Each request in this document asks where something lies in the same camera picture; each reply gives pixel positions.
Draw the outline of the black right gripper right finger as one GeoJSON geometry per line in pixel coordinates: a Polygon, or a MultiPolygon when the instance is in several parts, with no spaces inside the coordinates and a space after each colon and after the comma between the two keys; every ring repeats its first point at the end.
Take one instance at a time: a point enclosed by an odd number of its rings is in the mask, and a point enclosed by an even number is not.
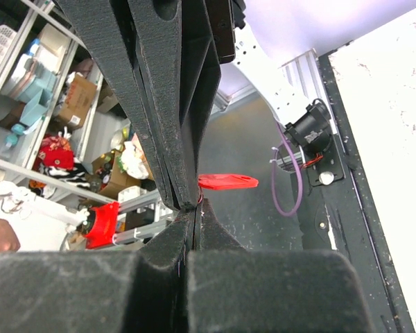
{"type": "Polygon", "coordinates": [[[187,257],[190,332],[371,332],[359,278],[334,250],[252,252],[203,200],[187,257]]]}

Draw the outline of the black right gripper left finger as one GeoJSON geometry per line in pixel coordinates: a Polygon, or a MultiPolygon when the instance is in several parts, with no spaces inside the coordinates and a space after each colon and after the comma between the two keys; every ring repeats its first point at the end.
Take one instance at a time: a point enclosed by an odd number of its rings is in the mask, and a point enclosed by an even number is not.
{"type": "Polygon", "coordinates": [[[139,250],[0,255],[0,332],[190,332],[194,213],[139,250]]]}

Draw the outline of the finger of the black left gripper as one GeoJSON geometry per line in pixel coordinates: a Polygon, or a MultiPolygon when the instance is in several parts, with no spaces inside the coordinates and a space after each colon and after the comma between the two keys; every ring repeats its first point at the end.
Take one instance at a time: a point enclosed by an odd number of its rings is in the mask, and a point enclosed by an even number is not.
{"type": "Polygon", "coordinates": [[[147,112],[146,90],[135,78],[140,71],[136,56],[135,23],[128,2],[58,3],[131,121],[165,206],[178,210],[179,205],[159,153],[158,137],[152,132],[153,123],[147,112]]]}
{"type": "Polygon", "coordinates": [[[141,145],[165,205],[196,206],[198,159],[220,82],[234,59],[230,1],[130,1],[141,145]]]}

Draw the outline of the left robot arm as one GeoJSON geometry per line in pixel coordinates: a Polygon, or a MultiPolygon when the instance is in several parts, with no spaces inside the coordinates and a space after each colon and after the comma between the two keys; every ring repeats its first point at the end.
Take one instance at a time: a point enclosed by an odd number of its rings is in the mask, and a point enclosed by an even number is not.
{"type": "Polygon", "coordinates": [[[60,1],[131,120],[164,204],[199,199],[201,141],[221,77],[232,63],[280,124],[309,106],[259,46],[242,1],[60,1]]]}

